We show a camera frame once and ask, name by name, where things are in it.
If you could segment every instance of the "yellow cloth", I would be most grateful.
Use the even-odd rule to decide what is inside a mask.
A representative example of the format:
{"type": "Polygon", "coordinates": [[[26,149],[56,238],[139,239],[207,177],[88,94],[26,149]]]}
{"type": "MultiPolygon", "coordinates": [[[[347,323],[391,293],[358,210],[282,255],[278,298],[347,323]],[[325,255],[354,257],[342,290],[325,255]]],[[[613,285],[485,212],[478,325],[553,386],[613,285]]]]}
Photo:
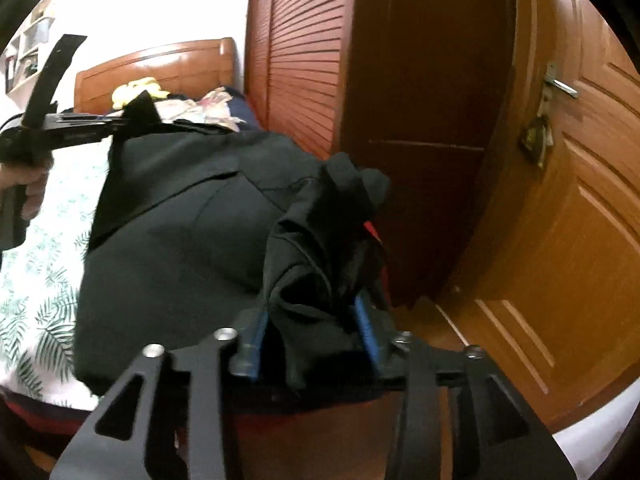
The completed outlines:
{"type": "Polygon", "coordinates": [[[165,92],[160,88],[160,83],[156,81],[156,78],[145,77],[137,81],[131,81],[126,85],[118,86],[111,95],[113,109],[120,110],[124,108],[145,90],[149,92],[151,97],[156,99],[166,99],[169,95],[169,92],[165,92]]]}

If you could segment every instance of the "black garment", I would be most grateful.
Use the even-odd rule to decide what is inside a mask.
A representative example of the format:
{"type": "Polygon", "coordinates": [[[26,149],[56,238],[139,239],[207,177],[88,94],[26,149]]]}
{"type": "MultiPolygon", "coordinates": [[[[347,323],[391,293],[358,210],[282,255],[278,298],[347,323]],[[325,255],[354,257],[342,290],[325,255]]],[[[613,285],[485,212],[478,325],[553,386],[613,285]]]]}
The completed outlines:
{"type": "Polygon", "coordinates": [[[249,308],[268,312],[291,386],[324,380],[341,356],[362,360],[350,306],[380,270],[362,224],[387,185],[343,153],[323,162],[271,132],[114,142],[79,296],[77,377],[104,393],[145,345],[193,345],[249,308]]]}

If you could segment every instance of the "wooden wardrobe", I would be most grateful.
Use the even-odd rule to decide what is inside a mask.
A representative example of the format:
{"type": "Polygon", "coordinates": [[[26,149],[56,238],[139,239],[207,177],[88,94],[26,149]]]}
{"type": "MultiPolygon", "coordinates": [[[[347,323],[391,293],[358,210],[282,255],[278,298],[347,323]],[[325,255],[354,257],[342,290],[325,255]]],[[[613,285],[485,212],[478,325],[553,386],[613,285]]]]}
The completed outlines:
{"type": "Polygon", "coordinates": [[[395,304],[434,296],[468,239],[513,22],[513,0],[250,0],[245,93],[263,126],[392,179],[375,224],[395,304]]]}

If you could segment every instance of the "wooden headboard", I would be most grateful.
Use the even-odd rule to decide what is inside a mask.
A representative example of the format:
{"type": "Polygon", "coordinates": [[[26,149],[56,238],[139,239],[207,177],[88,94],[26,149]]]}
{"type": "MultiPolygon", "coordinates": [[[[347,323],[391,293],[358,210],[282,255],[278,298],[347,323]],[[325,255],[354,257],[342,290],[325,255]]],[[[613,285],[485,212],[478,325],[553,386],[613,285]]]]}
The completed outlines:
{"type": "Polygon", "coordinates": [[[74,110],[103,114],[120,85],[155,77],[163,90],[197,99],[220,85],[234,86],[232,38],[156,46],[94,66],[76,76],[74,110]]]}

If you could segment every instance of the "wooden door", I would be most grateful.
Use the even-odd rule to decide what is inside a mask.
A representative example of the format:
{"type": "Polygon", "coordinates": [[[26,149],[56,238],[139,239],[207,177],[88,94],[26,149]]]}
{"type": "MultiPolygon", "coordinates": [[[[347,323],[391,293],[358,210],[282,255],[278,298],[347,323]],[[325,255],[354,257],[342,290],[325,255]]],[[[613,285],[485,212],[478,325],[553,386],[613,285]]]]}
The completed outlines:
{"type": "MultiPolygon", "coordinates": [[[[440,304],[558,429],[639,371],[640,75],[587,0],[534,1],[528,38],[580,97],[556,91],[543,171],[518,148],[526,122],[497,141],[500,182],[440,304]]],[[[520,80],[528,120],[543,57],[520,80]]]]}

